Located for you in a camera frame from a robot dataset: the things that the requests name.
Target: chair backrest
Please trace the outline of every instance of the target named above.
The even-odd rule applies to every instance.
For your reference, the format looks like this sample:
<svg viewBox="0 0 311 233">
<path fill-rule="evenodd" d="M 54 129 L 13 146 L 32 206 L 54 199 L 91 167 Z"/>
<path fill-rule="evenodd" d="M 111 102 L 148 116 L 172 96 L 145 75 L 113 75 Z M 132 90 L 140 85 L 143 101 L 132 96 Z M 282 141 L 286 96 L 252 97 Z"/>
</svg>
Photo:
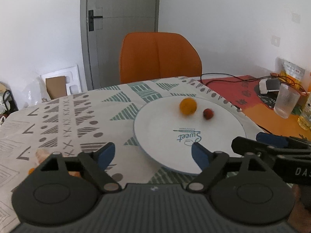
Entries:
<svg viewBox="0 0 311 233">
<path fill-rule="evenodd" d="M 119 69 L 121 83 L 130 83 L 182 75 L 200 76 L 202 62 L 182 35 L 134 32 L 123 40 Z"/>
</svg>

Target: white wall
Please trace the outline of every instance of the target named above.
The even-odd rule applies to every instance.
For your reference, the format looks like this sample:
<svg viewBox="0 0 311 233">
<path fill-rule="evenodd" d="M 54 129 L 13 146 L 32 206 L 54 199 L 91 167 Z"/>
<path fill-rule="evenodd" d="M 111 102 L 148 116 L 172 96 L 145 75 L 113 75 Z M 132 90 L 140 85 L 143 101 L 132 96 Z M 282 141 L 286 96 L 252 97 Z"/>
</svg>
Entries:
<svg viewBox="0 0 311 233">
<path fill-rule="evenodd" d="M 80 35 L 80 0 L 0 0 L 0 82 L 21 91 L 40 74 L 78 65 L 87 90 Z"/>
<path fill-rule="evenodd" d="M 277 57 L 311 70 L 311 0 L 160 0 L 159 31 L 186 37 L 205 73 L 260 76 Z"/>
</svg>

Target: black door handle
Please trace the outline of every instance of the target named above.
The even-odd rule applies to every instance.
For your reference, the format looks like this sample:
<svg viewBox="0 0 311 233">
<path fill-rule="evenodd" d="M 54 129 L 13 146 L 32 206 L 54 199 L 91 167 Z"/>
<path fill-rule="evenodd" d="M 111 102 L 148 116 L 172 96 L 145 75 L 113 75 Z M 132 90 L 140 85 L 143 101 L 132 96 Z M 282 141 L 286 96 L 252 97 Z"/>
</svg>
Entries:
<svg viewBox="0 0 311 233">
<path fill-rule="evenodd" d="M 94 16 L 94 10 L 89 10 L 89 32 L 94 31 L 94 18 L 103 18 L 103 16 Z"/>
</svg>

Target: small red tomato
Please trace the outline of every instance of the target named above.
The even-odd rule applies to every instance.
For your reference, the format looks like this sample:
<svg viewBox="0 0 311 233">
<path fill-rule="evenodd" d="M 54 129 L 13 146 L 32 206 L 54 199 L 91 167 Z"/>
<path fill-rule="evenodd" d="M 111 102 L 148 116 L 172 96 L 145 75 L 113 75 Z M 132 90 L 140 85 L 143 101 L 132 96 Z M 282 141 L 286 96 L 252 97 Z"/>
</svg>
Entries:
<svg viewBox="0 0 311 233">
<path fill-rule="evenodd" d="M 214 111 L 211 109 L 205 109 L 203 111 L 203 116 L 206 120 L 209 120 L 214 116 Z"/>
</svg>

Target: plate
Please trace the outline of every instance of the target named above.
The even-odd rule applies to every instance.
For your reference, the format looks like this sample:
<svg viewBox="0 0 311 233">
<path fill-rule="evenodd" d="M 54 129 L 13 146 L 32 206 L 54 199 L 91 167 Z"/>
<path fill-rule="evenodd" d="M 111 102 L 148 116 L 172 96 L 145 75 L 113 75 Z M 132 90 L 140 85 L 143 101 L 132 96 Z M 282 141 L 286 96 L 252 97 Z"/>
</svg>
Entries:
<svg viewBox="0 0 311 233">
<path fill-rule="evenodd" d="M 231 149 L 234 138 L 246 137 L 237 118 L 223 107 L 197 97 L 192 97 L 197 102 L 196 112 L 186 117 L 179 111 L 184 98 L 164 97 L 140 109 L 134 120 L 134 134 L 139 146 L 164 167 L 191 175 L 201 173 L 191 155 L 194 142 L 212 152 L 223 151 L 240 157 Z M 214 111 L 210 120 L 203 118 L 206 108 Z"/>
</svg>

